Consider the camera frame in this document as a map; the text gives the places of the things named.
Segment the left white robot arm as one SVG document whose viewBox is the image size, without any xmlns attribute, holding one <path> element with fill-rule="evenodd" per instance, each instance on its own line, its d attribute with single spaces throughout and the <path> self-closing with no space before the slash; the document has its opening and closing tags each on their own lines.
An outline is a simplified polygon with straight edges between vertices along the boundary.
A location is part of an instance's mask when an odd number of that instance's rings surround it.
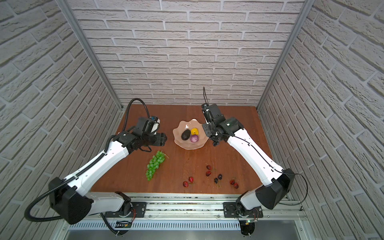
<svg viewBox="0 0 384 240">
<path fill-rule="evenodd" d="M 167 141 L 164 133 L 158 133 L 158 117 L 139 118 L 135 127 L 112 135 L 105 149 L 63 180 L 49 183 L 50 204 L 60 217 L 74 225 L 89 215 L 115 212 L 126 217 L 132 211 L 130 197 L 122 192 L 91 193 L 93 185 L 114 165 L 136 150 L 144 147 L 162 147 Z"/>
</svg>

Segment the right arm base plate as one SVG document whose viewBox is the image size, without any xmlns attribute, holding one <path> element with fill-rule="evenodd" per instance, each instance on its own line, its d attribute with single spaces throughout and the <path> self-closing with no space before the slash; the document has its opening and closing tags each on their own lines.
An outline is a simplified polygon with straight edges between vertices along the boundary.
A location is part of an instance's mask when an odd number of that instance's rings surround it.
<svg viewBox="0 0 384 240">
<path fill-rule="evenodd" d="M 240 205 L 235 202 L 224 202 L 223 211 L 225 218 L 252 218 L 260 219 L 264 217 L 261 207 L 252 210 L 241 209 Z"/>
</svg>

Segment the black avocado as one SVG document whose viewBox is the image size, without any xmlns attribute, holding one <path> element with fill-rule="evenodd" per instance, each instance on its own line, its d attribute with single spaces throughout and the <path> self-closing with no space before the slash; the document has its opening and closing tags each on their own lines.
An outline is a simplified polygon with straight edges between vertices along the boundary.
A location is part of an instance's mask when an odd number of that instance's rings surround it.
<svg viewBox="0 0 384 240">
<path fill-rule="evenodd" d="M 191 131 L 189 129 L 184 130 L 184 132 L 181 135 L 181 139 L 183 141 L 187 141 L 191 136 Z"/>
</svg>

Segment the pink wavy fruit bowl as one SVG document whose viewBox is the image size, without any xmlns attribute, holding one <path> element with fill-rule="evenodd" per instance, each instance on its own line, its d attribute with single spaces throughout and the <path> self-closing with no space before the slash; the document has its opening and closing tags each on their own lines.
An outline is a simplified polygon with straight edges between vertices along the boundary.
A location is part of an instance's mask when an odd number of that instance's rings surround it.
<svg viewBox="0 0 384 240">
<path fill-rule="evenodd" d="M 193 129 L 197 128 L 199 130 L 199 141 L 197 143 L 192 143 L 190 139 L 187 141 L 183 141 L 181 139 L 181 135 L 186 129 Z M 196 150 L 199 148 L 202 148 L 205 143 L 208 141 L 208 137 L 206 136 L 203 126 L 200 122 L 198 122 L 196 119 L 192 119 L 190 121 L 180 121 L 177 128 L 173 129 L 173 135 L 174 135 L 174 142 L 181 148 L 185 150 Z"/>
</svg>

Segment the green grape bunch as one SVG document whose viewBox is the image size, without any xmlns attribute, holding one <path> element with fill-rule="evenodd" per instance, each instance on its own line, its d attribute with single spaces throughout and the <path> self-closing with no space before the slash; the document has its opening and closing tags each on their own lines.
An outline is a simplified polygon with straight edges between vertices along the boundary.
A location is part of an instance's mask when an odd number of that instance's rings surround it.
<svg viewBox="0 0 384 240">
<path fill-rule="evenodd" d="M 166 160 L 168 156 L 162 152 L 162 151 L 157 151 L 155 155 L 150 159 L 149 163 L 147 164 L 147 170 L 146 170 L 146 178 L 147 181 L 150 181 L 156 170 L 159 169 L 160 165 Z"/>
</svg>

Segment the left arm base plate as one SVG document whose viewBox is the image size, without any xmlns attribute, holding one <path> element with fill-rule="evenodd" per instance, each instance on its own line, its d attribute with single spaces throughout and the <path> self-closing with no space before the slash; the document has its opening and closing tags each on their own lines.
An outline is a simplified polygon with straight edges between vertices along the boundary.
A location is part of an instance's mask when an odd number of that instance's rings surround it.
<svg viewBox="0 0 384 240">
<path fill-rule="evenodd" d="M 129 218 L 132 219 L 134 214 L 136 218 L 144 218 L 147 208 L 146 202 L 131 202 L 131 207 L 128 213 L 123 214 L 119 212 L 105 212 L 104 215 L 106 218 Z"/>
</svg>

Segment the yellow lemon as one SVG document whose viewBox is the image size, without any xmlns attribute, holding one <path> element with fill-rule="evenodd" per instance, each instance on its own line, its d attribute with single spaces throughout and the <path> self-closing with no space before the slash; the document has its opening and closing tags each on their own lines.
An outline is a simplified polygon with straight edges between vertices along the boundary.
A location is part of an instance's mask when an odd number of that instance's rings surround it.
<svg viewBox="0 0 384 240">
<path fill-rule="evenodd" d="M 198 134 L 199 134 L 199 130 L 197 128 L 191 129 L 191 135 L 198 135 Z"/>
</svg>

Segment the purple plum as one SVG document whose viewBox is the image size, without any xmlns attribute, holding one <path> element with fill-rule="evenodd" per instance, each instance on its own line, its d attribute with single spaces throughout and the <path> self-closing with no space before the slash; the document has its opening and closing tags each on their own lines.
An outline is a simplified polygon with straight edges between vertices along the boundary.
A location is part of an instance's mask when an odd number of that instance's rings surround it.
<svg viewBox="0 0 384 240">
<path fill-rule="evenodd" d="M 191 135 L 190 136 L 190 141 L 192 143 L 197 143 L 199 141 L 199 136 L 198 135 Z"/>
</svg>

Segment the dark cherry pair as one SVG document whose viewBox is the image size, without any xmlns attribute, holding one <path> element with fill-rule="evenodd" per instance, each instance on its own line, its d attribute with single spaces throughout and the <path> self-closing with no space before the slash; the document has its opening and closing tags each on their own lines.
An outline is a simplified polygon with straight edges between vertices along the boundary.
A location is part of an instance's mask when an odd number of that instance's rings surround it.
<svg viewBox="0 0 384 240">
<path fill-rule="evenodd" d="M 222 174 L 219 174 L 219 175 L 214 179 L 215 184 L 219 184 L 220 181 L 222 180 L 222 178 L 223 178 Z"/>
</svg>

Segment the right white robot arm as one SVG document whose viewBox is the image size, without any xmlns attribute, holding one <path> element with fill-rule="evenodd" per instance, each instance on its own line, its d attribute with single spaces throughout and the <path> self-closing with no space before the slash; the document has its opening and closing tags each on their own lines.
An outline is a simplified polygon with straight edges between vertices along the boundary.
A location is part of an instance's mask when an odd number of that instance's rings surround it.
<svg viewBox="0 0 384 240">
<path fill-rule="evenodd" d="M 262 185 L 247 191 L 236 201 L 237 211 L 247 215 L 254 208 L 272 210 L 291 190 L 295 174 L 275 163 L 251 138 L 236 119 L 226 119 L 216 104 L 202 105 L 206 123 L 202 127 L 214 146 L 225 141 L 247 161 L 258 175 Z"/>
</svg>

